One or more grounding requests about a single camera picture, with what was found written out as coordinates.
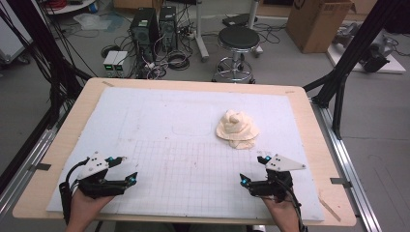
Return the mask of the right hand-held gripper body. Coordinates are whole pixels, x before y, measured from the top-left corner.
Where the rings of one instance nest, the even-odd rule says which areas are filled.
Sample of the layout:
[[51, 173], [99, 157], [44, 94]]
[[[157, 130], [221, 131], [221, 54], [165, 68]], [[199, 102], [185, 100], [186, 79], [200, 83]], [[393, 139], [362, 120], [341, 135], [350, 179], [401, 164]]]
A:
[[293, 188], [291, 171], [303, 170], [307, 167], [295, 160], [275, 154], [272, 159], [263, 164], [267, 179], [256, 182], [256, 187], [249, 189], [252, 196], [275, 196], [279, 202], [286, 198], [287, 192]]

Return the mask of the cream printed cloth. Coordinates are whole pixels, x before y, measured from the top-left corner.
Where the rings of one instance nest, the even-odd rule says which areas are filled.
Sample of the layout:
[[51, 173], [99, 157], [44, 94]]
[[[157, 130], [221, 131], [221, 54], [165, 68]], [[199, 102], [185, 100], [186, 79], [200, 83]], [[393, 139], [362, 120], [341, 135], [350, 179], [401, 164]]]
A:
[[216, 127], [217, 137], [226, 140], [230, 147], [237, 150], [251, 149], [258, 134], [259, 128], [243, 111], [227, 110]]

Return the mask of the person's right hand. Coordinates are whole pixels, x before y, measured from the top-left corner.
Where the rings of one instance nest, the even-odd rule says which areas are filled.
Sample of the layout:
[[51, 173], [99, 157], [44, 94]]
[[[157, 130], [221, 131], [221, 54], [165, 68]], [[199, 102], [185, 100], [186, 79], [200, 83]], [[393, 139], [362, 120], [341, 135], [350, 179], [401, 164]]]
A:
[[262, 201], [270, 212], [276, 226], [281, 225], [298, 225], [299, 220], [296, 210], [291, 202], [276, 202], [271, 197], [264, 196]]

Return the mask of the thin wooden strip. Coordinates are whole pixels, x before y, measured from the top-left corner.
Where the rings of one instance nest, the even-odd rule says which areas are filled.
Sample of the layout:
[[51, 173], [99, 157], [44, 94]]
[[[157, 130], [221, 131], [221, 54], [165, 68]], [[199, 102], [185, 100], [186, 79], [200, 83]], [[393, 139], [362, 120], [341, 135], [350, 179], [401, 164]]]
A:
[[321, 193], [319, 193], [318, 199], [322, 206], [338, 221], [341, 222], [340, 216], [331, 208], [331, 206], [324, 200]]

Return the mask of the white foam mat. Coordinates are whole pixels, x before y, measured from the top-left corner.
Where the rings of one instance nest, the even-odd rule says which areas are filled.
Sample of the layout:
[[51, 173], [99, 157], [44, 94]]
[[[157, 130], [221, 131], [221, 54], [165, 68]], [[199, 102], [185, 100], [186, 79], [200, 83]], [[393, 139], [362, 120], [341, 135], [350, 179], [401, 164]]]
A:
[[[216, 135], [228, 111], [259, 128], [255, 145], [237, 150]], [[187, 218], [267, 219], [261, 199], [240, 184], [265, 178], [258, 157], [307, 157], [290, 99], [279, 95], [109, 87], [88, 119], [62, 174], [76, 177], [94, 154], [120, 157], [107, 177], [137, 182], [105, 207], [107, 213]]]

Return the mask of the white stand leg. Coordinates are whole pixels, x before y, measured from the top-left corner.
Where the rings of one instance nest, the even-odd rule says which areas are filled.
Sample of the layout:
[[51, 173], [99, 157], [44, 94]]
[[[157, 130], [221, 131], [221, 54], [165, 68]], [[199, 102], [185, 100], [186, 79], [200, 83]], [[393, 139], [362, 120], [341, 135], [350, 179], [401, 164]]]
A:
[[[249, 22], [248, 22], [249, 29], [253, 28], [259, 2], [260, 0], [251, 0], [250, 10], [249, 10]], [[260, 45], [253, 50], [253, 55], [255, 58], [258, 58], [262, 53], [263, 53], [263, 49], [261, 48]]]
[[209, 59], [209, 53], [208, 53], [208, 49], [203, 41], [202, 38], [202, 0], [195, 0], [196, 3], [196, 29], [194, 32], [194, 38], [196, 41], [196, 44], [198, 46], [199, 52], [200, 52], [200, 56], [201, 56], [201, 61], [203, 63], [207, 62]]

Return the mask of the clear plastic bag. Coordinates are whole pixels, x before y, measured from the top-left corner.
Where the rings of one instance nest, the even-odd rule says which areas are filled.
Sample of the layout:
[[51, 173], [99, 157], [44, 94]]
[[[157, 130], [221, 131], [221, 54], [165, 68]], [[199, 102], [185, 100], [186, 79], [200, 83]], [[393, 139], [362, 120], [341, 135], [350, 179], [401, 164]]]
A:
[[121, 27], [124, 19], [117, 14], [78, 14], [73, 18], [82, 30], [114, 31]]

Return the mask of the flat black device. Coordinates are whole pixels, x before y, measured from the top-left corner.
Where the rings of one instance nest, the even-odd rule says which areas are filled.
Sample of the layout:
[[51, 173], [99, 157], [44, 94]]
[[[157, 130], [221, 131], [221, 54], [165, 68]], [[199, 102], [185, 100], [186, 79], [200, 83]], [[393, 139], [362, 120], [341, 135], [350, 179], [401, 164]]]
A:
[[222, 20], [222, 24], [229, 26], [249, 26], [249, 14], [237, 14], [234, 16], [227, 16]]

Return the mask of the narrow black computer tower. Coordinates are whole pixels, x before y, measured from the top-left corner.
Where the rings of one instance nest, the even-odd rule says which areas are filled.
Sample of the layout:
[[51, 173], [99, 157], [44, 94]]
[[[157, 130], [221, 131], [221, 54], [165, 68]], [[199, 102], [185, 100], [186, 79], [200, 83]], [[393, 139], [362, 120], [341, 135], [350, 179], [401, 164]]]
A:
[[162, 6], [159, 18], [161, 45], [163, 51], [177, 48], [176, 7]]

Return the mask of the brown cardboard box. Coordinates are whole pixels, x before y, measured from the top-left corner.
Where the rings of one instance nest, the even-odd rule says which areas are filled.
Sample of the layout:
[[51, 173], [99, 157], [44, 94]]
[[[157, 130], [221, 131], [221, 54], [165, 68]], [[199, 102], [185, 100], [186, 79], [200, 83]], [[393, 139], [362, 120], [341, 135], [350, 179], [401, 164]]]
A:
[[286, 32], [302, 53], [326, 52], [352, 6], [351, 0], [294, 0]]

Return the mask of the grey and black machine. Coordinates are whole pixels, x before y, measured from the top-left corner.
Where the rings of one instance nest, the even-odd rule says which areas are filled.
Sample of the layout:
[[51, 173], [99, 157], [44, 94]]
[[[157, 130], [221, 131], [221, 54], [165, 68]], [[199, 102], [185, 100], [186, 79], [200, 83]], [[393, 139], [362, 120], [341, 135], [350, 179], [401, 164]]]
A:
[[[361, 24], [352, 22], [349, 25], [341, 25], [337, 30], [331, 44], [341, 44], [345, 50], [358, 33]], [[394, 51], [394, 40], [385, 35], [386, 31], [382, 29], [370, 46], [366, 49], [365, 54], [355, 65], [354, 72], [377, 73], [385, 64], [388, 63], [387, 56], [392, 55]]]

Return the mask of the white board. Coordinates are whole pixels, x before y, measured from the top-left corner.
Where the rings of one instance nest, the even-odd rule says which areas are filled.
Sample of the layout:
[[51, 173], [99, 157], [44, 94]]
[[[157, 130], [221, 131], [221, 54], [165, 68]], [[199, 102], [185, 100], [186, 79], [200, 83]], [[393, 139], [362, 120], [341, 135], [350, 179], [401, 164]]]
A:
[[[341, 44], [331, 44], [327, 50], [327, 56], [333, 66], [335, 66], [340, 60], [345, 48]], [[402, 74], [406, 72], [406, 69], [395, 59], [393, 55], [387, 56], [388, 63], [385, 64], [378, 73], [397, 73]]]

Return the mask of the grey panel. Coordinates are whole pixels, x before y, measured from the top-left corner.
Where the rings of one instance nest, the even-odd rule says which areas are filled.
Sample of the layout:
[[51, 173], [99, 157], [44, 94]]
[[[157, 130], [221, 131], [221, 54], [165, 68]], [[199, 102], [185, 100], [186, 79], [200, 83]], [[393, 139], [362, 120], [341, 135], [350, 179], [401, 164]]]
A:
[[[31, 37], [15, 15], [14, 11], [6, 0], [0, 0], [0, 13], [4, 13], [6, 19], [22, 35], [28, 43], [32, 42]], [[9, 27], [6, 21], [0, 16], [0, 62], [10, 64], [25, 49], [24, 45], [17, 38], [15, 32]]]

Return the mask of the grey metal bracket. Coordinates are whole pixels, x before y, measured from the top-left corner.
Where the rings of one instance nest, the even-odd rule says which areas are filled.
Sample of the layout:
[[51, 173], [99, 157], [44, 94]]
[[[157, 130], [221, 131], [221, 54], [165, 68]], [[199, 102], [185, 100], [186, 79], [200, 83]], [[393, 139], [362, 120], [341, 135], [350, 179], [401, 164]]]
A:
[[331, 178], [330, 181], [333, 185], [342, 185], [345, 189], [352, 187], [351, 182], [343, 178]]
[[51, 164], [48, 163], [38, 163], [38, 164], [32, 164], [29, 167], [29, 171], [35, 172], [36, 170], [43, 170], [43, 171], [48, 171], [49, 168], [51, 167]]

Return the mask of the aluminium rail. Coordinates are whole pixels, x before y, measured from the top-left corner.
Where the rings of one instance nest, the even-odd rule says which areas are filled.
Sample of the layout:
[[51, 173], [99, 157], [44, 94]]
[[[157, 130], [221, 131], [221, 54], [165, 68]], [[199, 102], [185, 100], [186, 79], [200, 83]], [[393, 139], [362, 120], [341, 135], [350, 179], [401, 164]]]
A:
[[0, 176], [0, 221], [10, 214], [12, 206], [37, 171], [29, 171], [30, 165], [42, 163], [55, 135], [55, 130], [33, 132]]
[[331, 111], [328, 108], [321, 108], [313, 101], [310, 101], [310, 104], [330, 147], [331, 155], [337, 163], [337, 171], [341, 175], [340, 178], [346, 179], [352, 184], [351, 188], [345, 188], [345, 190], [348, 192], [349, 200], [353, 203], [355, 217], [366, 232], [382, 232], [380, 223], [366, 196], [366, 191], [343, 140], [338, 139], [332, 130], [333, 116]]

